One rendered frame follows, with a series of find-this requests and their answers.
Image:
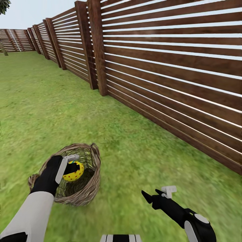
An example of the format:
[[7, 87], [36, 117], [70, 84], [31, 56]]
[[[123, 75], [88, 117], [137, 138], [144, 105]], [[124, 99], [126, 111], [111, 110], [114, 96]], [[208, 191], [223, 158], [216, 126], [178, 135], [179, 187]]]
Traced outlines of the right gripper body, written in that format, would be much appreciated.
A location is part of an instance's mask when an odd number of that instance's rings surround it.
[[178, 205], [172, 199], [167, 199], [166, 197], [162, 197], [161, 195], [153, 195], [152, 207], [157, 210], [161, 209], [166, 215], [168, 215], [172, 219], [172, 210]]

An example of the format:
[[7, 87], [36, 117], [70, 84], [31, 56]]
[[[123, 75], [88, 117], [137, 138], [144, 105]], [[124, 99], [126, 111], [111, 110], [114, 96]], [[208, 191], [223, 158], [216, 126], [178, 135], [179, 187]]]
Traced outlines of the wicker basket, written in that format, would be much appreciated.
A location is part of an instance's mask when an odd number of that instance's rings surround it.
[[[95, 145], [95, 147], [93, 146]], [[98, 190], [100, 188], [100, 150], [98, 149], [97, 144], [92, 143], [91, 145], [89, 144], [81, 144], [81, 143], [75, 143], [69, 146], [63, 147], [60, 151], [56, 152], [55, 154], [51, 155], [43, 164], [42, 168], [39, 170], [39, 174], [32, 174], [32, 176], [29, 177], [29, 187], [30, 191], [34, 187], [34, 182], [37, 177], [39, 177], [42, 174], [43, 168], [46, 166], [47, 162], [51, 159], [52, 156], [56, 156], [61, 153], [66, 153], [71, 150], [74, 152], [77, 152], [76, 148], [80, 148], [83, 152], [85, 152], [85, 149], [89, 149], [90, 152], [90, 159], [93, 160], [92, 162], [92, 168], [91, 165], [87, 165], [87, 167], [84, 169], [87, 173], [91, 172], [93, 175], [91, 177], [88, 177], [88, 183], [85, 184], [84, 186], [81, 186], [78, 191], [76, 191], [76, 186], [74, 186], [74, 183], [71, 182], [71, 193], [74, 194], [69, 194], [68, 192], [68, 187], [70, 182], [68, 181], [65, 184], [65, 190], [64, 193], [60, 190], [56, 191], [55, 197], [53, 202], [55, 203], [60, 203], [60, 204], [65, 204], [65, 205], [70, 205], [72, 207], [77, 207], [77, 206], [87, 206], [96, 196], [98, 193]], [[83, 162], [84, 159], [78, 159], [79, 162]], [[78, 182], [81, 181], [82, 178], [80, 177], [78, 179]]]

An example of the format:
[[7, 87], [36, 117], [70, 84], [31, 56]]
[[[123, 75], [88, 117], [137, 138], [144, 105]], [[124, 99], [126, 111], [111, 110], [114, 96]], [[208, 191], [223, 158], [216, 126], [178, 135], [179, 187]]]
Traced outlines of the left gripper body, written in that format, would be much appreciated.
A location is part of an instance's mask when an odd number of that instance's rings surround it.
[[71, 163], [71, 164], [68, 164], [68, 170], [64, 173], [64, 175], [70, 174], [70, 173], [73, 173], [73, 172], [76, 172], [76, 171], [77, 171], [77, 164], [76, 164], [76, 162], [75, 163]]

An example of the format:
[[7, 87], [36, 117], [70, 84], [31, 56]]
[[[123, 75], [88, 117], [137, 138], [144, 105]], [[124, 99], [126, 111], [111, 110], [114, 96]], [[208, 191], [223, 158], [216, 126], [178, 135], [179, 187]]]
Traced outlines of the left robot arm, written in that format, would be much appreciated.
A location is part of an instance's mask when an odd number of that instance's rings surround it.
[[[43, 242], [53, 200], [63, 175], [76, 172], [80, 165], [77, 154], [52, 156], [34, 187], [12, 221], [0, 234], [0, 242]], [[62, 181], [61, 181], [62, 180]]]

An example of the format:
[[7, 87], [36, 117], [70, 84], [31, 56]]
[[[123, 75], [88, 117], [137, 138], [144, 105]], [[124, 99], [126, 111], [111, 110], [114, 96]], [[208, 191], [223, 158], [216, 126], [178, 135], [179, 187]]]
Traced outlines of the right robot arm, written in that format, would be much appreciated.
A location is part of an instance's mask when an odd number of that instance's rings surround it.
[[205, 217], [189, 208], [184, 209], [171, 199], [171, 193], [177, 192], [175, 185], [164, 186], [161, 190], [155, 190], [158, 195], [150, 196], [144, 191], [142, 195], [149, 204], [152, 203], [155, 210], [161, 209], [182, 229], [185, 229], [189, 242], [216, 242], [215, 232]]

